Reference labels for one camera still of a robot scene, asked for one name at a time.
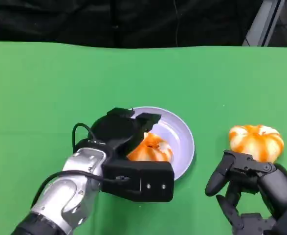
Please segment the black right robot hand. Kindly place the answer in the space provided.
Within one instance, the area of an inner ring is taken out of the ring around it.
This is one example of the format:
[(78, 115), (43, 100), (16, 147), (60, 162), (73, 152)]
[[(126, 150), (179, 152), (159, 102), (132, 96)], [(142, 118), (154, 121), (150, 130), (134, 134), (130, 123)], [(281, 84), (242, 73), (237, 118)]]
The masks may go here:
[[(242, 213), (236, 208), (243, 192), (260, 193), (271, 217)], [(287, 170), (280, 164), (258, 162), (252, 155), (225, 150), (206, 188), (235, 235), (287, 235)]]

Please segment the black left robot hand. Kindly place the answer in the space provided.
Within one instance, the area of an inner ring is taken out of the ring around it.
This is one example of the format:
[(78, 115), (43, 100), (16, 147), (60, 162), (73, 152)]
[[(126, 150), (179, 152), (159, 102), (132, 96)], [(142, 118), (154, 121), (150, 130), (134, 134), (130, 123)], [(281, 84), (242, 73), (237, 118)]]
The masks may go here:
[(89, 139), (108, 145), (118, 157), (125, 159), (161, 119), (155, 113), (133, 117), (134, 114), (134, 110), (113, 108), (90, 127)]

